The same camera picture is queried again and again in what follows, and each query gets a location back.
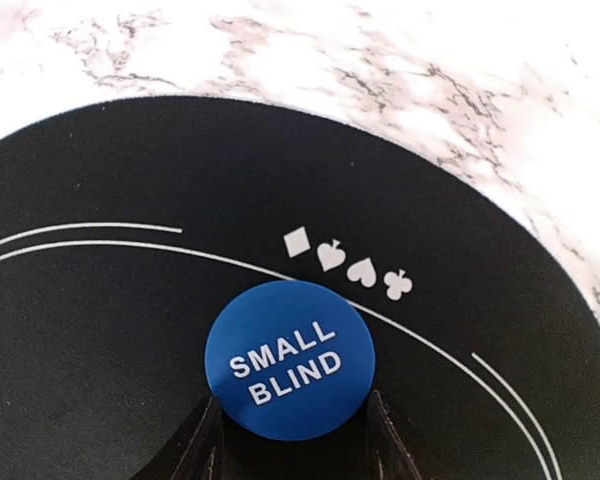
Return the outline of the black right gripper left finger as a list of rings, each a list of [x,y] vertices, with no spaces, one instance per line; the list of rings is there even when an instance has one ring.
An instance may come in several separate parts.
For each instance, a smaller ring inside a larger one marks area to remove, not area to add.
[[[224,453],[223,411],[204,396],[158,453],[131,480],[220,479]]]

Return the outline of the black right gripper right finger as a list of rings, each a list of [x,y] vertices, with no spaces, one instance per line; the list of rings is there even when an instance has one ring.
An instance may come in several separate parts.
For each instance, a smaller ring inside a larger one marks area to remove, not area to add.
[[[369,479],[450,479],[442,457],[408,421],[398,421],[378,390],[372,390],[365,407],[365,452]]]

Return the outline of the blue small blind button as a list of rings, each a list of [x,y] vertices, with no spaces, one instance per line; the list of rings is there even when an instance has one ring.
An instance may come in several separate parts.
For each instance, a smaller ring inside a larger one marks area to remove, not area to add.
[[[314,283],[273,281],[232,300],[210,330],[211,392],[246,430],[304,441],[345,424],[369,394],[376,352],[360,314]]]

